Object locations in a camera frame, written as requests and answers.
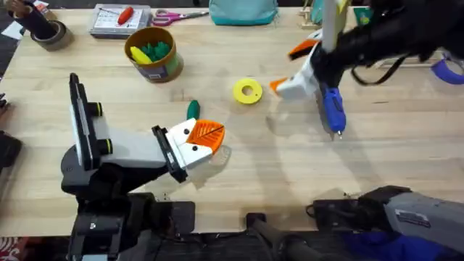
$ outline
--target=blue cloth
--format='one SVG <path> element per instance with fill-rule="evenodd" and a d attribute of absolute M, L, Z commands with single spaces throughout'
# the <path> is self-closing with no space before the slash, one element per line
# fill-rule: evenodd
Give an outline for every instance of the blue cloth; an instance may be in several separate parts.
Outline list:
<path fill-rule="evenodd" d="M 463 260 L 463 256 L 434 242 L 384 232 L 344 233 L 352 253 L 381 261 Z"/>
<path fill-rule="evenodd" d="M 277 14 L 277 0 L 210 0 L 216 25 L 266 25 Z"/>

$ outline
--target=pen holder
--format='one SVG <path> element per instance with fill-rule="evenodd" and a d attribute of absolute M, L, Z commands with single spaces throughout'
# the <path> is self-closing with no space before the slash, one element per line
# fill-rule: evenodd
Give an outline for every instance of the pen holder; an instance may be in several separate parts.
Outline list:
<path fill-rule="evenodd" d="M 140 65 L 132 59 L 132 46 L 141 48 L 159 41 L 165 42 L 170 47 L 169 53 L 164 58 L 147 65 Z M 136 31 L 125 42 L 124 51 L 133 66 L 151 83 L 168 82 L 176 78 L 183 68 L 183 60 L 177 53 L 173 36 L 162 28 L 149 27 Z"/>

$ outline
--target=paper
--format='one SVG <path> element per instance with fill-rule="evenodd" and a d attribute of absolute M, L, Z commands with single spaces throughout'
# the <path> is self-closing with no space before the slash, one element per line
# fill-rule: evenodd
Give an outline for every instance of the paper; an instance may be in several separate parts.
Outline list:
<path fill-rule="evenodd" d="M 49 3 L 46 3 L 46 2 L 44 2 L 44 1 L 39 1 L 39 0 L 34 1 L 34 5 L 35 5 L 36 7 L 37 7 L 39 4 L 43 4 L 43 5 L 46 6 L 46 7 L 49 5 Z"/>
<path fill-rule="evenodd" d="M 39 0 L 34 1 L 34 5 L 36 7 L 39 4 L 43 4 L 46 7 L 49 5 L 49 3 L 46 3 L 44 1 L 39 1 Z M 3 30 L 3 32 L 1 32 L 1 34 L 4 36 L 11 37 L 16 40 L 21 40 L 22 38 L 21 30 L 22 30 L 22 25 L 14 21 L 11 24 L 9 24 L 8 27 L 5 30 Z"/>

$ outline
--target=teal bag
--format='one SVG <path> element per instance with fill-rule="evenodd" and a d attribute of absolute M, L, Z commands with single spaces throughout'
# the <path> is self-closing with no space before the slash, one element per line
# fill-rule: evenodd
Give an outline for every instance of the teal bag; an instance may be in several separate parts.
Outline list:
<path fill-rule="evenodd" d="M 210 15 L 216 25 L 267 25 L 277 8 L 277 0 L 210 0 Z"/>

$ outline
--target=cylindrical container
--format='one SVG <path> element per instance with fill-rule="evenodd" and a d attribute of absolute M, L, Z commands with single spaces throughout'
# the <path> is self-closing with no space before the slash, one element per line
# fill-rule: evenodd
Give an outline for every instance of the cylindrical container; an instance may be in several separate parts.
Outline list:
<path fill-rule="evenodd" d="M 33 33 L 30 37 L 47 51 L 56 51 L 65 48 L 73 41 L 73 34 L 60 21 L 49 21 L 51 26 L 57 31 L 51 38 L 40 39 Z"/>
<path fill-rule="evenodd" d="M 165 42 L 170 51 L 161 60 L 152 62 L 149 65 L 140 65 L 132 59 L 131 47 L 135 46 L 141 49 L 147 44 L 155 45 L 159 42 Z M 125 55 L 132 62 L 133 66 L 152 83 L 165 83 L 176 78 L 182 71 L 183 60 L 177 53 L 173 36 L 165 29 L 158 27 L 148 27 L 140 29 L 129 36 L 124 46 Z"/>

